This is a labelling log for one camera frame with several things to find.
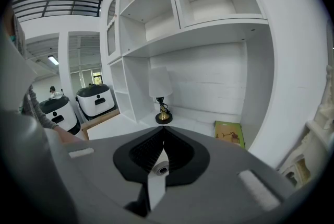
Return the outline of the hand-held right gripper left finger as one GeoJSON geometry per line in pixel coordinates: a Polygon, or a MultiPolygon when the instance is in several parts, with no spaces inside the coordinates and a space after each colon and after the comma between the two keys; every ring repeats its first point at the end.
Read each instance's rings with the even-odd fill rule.
{"type": "Polygon", "coordinates": [[[164,208],[142,217],[133,212],[142,184],[126,180],[115,166],[120,146],[156,131],[63,145],[48,131],[51,165],[56,177],[50,181],[53,219],[60,224],[164,224],[164,208]]]}

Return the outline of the white shade table lamp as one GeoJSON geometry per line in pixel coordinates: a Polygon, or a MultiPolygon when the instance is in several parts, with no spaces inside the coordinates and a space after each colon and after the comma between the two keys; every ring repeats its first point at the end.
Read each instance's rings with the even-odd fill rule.
{"type": "Polygon", "coordinates": [[[164,98],[173,93],[169,73],[166,67],[151,68],[149,70],[149,96],[155,98],[160,106],[160,113],[155,117],[160,125],[169,124],[173,120],[164,98]]]}

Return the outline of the green book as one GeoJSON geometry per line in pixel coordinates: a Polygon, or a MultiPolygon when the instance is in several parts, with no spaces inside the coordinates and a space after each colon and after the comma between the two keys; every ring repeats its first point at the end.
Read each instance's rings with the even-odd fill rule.
{"type": "Polygon", "coordinates": [[[245,149],[244,137],[239,123],[215,121],[214,137],[245,149]]]}

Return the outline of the person's left forearm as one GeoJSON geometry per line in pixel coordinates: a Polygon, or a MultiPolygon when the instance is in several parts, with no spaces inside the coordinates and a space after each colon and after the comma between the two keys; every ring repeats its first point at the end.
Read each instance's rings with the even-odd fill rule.
{"type": "Polygon", "coordinates": [[[23,98],[22,113],[35,118],[43,128],[56,131],[62,143],[75,143],[82,141],[82,139],[64,130],[46,117],[40,109],[39,102],[35,92],[33,91],[32,85],[29,87],[23,98]]]}

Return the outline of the black balcony railing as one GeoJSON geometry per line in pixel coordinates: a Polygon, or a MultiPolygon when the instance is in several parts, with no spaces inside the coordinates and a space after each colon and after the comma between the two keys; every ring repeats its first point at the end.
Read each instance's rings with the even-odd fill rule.
{"type": "Polygon", "coordinates": [[[103,0],[16,0],[14,13],[20,20],[51,16],[79,15],[99,17],[103,0]]]}

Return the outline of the white robot with black lid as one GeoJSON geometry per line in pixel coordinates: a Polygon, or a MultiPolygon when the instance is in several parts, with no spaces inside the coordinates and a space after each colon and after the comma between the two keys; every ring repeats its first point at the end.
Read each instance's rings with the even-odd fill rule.
{"type": "Polygon", "coordinates": [[[116,109],[109,86],[91,85],[76,93],[76,101],[86,121],[93,120],[116,109]]]}
{"type": "Polygon", "coordinates": [[[76,116],[70,100],[66,96],[56,96],[39,103],[40,109],[53,123],[76,135],[80,131],[80,121],[76,116]]]}

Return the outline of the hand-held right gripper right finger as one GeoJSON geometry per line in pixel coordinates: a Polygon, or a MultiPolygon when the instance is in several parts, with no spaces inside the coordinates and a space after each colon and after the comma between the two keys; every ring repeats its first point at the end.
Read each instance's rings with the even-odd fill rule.
{"type": "Polygon", "coordinates": [[[148,215],[157,224],[281,224],[293,186],[240,146],[166,127],[165,195],[148,215]]]}

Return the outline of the white wall shelf unit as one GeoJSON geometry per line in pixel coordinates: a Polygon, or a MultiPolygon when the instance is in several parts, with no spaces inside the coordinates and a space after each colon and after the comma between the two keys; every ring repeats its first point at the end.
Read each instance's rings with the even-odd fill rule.
{"type": "Polygon", "coordinates": [[[107,0],[103,49],[120,115],[89,129],[90,139],[156,126],[149,70],[166,67],[172,125],[214,137],[215,121],[241,125],[245,148],[259,138],[275,77],[275,51],[262,0],[107,0]]]}

